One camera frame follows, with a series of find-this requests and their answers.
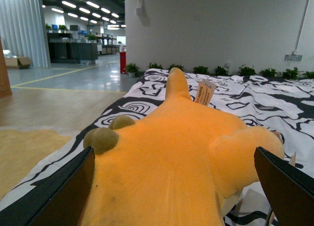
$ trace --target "white curtain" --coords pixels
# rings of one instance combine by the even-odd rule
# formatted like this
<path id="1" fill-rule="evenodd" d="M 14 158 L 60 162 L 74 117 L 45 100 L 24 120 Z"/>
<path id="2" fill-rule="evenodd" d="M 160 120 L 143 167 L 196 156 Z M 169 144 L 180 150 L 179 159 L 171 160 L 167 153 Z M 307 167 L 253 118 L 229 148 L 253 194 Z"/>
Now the white curtain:
<path id="1" fill-rule="evenodd" d="M 13 55 L 50 67 L 41 0 L 0 0 L 0 36 Z"/>

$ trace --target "green plant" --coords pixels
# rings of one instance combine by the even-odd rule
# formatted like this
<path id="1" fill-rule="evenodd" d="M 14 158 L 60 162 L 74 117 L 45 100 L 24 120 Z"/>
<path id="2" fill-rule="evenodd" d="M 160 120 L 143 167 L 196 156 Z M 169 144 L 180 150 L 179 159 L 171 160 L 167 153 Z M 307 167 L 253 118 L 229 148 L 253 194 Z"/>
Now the green plant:
<path id="1" fill-rule="evenodd" d="M 290 69 L 286 69 L 285 72 L 283 72 L 283 78 L 287 79 L 287 80 L 297 80 L 299 71 L 298 71 L 298 67 L 294 67 L 293 70 Z"/>
<path id="2" fill-rule="evenodd" d="M 88 40 L 97 40 L 97 37 L 95 35 L 93 35 L 93 34 L 88 34 L 87 35 L 87 39 Z"/>
<path id="3" fill-rule="evenodd" d="M 273 68 L 268 68 L 268 69 L 262 70 L 260 74 L 264 77 L 275 77 L 277 74 L 277 71 Z"/>
<path id="4" fill-rule="evenodd" d="M 46 23 L 46 30 L 52 30 L 52 27 Z"/>
<path id="5" fill-rule="evenodd" d="M 314 79 L 314 71 L 312 72 L 307 71 L 303 75 L 305 76 L 305 79 Z"/>
<path id="6" fill-rule="evenodd" d="M 207 71 L 208 67 L 205 66 L 196 66 L 193 68 L 194 74 L 202 74 L 202 75 L 209 75 L 209 72 Z"/>
<path id="7" fill-rule="evenodd" d="M 217 66 L 215 69 L 215 76 L 228 76 L 228 71 L 221 67 L 221 66 Z"/>
<path id="8" fill-rule="evenodd" d="M 59 30 L 68 30 L 68 28 L 65 25 L 59 25 Z"/>
<path id="9" fill-rule="evenodd" d="M 248 66 L 241 65 L 241 67 L 239 67 L 239 74 L 240 76 L 251 76 L 251 75 L 256 75 L 256 72 L 254 70 L 254 66 L 253 68 L 250 68 Z"/>
<path id="10" fill-rule="evenodd" d="M 157 65 L 157 63 L 152 64 L 151 62 L 149 63 L 148 66 L 149 69 L 154 68 L 154 69 L 163 69 L 162 65 Z"/>
<path id="11" fill-rule="evenodd" d="M 128 73 L 136 73 L 136 72 L 138 72 L 138 70 L 139 70 L 139 68 L 138 68 L 138 66 L 136 66 L 135 63 L 130 63 L 130 64 L 127 64 L 127 66 L 126 66 L 126 71 Z"/>
<path id="12" fill-rule="evenodd" d="M 176 65 L 176 64 L 171 64 L 171 65 L 169 65 L 168 70 L 171 70 L 173 67 L 177 67 L 177 68 L 179 68 L 180 70 L 184 71 L 184 66 Z"/>

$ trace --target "bed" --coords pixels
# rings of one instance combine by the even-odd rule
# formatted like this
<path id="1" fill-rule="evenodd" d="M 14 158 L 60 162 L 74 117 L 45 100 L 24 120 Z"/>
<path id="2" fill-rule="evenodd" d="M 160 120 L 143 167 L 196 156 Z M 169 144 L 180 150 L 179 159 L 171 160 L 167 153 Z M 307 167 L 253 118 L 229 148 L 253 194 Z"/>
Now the bed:
<path id="1" fill-rule="evenodd" d="M 185 73 L 194 100 L 198 82 L 207 79 L 217 85 L 209 106 L 239 116 L 248 126 L 264 126 L 281 134 L 285 160 L 296 152 L 296 167 L 314 177 L 314 80 L 287 81 L 261 76 L 212 77 Z M 85 134 L 97 127 L 108 127 L 118 115 L 142 119 L 164 100 L 167 70 L 149 69 L 129 92 L 110 105 L 79 135 L 60 150 L 40 161 L 32 171 L 0 201 L 0 211 L 39 186 L 43 180 L 83 151 Z M 224 218 L 227 226 L 265 225 L 269 203 L 261 184 L 246 187 Z"/>

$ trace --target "ceiling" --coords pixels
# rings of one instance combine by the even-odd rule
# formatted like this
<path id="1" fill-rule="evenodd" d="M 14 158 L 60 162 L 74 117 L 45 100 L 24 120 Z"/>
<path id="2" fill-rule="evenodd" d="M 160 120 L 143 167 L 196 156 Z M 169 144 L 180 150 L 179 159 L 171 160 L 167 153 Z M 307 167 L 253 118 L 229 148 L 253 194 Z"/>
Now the ceiling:
<path id="1" fill-rule="evenodd" d="M 91 23 L 90 20 L 95 20 L 98 23 L 96 25 L 99 25 L 99 22 L 104 22 L 105 25 L 112 25 L 112 23 L 103 20 L 102 18 L 98 18 L 92 15 L 92 13 L 97 13 L 101 15 L 101 17 L 106 17 L 110 20 L 116 21 L 117 25 L 125 25 L 125 3 L 124 0 L 65 0 L 69 3 L 72 3 L 76 6 L 76 8 L 72 8 L 70 6 L 64 5 L 62 3 L 63 0 L 43 0 L 43 5 L 45 6 L 57 6 L 59 8 L 62 8 L 64 13 L 73 13 L 78 15 L 78 17 L 85 17 L 89 19 L 90 25 L 95 25 L 94 23 Z M 90 5 L 88 5 L 86 2 L 91 1 L 92 3 L 95 3 L 99 6 L 99 8 L 94 8 Z M 82 12 L 79 10 L 79 8 L 85 8 L 90 11 L 90 14 Z M 101 11 L 101 8 L 105 8 L 109 10 L 111 13 L 116 13 L 119 15 L 119 18 L 116 18 L 111 15 L 111 13 L 105 13 Z"/>

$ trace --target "plush tail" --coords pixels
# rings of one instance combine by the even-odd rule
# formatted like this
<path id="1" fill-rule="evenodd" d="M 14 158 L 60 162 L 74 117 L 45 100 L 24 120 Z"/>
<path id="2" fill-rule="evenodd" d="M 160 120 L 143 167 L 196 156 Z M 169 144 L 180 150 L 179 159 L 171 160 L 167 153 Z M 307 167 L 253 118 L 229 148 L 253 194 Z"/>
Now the plush tail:
<path id="1" fill-rule="evenodd" d="M 188 93 L 188 86 L 182 70 L 174 67 L 169 72 L 166 87 L 166 100 L 175 97 L 182 97 L 191 100 Z"/>

